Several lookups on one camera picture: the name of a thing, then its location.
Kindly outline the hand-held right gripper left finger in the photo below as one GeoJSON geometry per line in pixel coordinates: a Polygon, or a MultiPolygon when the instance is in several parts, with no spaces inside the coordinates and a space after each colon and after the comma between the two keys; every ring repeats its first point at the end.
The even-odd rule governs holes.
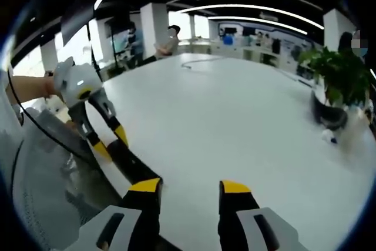
{"type": "Polygon", "coordinates": [[[119,206],[110,205],[79,230],[67,250],[155,250],[159,237],[161,178],[132,185],[119,206]]]}

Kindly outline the person's left hand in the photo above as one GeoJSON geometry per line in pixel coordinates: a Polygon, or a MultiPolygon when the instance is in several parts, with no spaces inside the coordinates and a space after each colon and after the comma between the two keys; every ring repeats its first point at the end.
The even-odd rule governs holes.
{"type": "Polygon", "coordinates": [[[57,96],[62,102],[64,102],[61,93],[55,88],[55,84],[53,81],[53,76],[48,76],[46,78],[46,89],[47,89],[47,96],[50,97],[52,95],[57,96]]]}

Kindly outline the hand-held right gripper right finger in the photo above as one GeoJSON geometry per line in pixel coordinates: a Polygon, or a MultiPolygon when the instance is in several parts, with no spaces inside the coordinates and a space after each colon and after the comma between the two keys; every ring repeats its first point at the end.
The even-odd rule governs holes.
{"type": "Polygon", "coordinates": [[[244,184],[221,180],[218,235],[222,250],[306,250],[298,232],[270,208],[261,208],[244,184]]]}

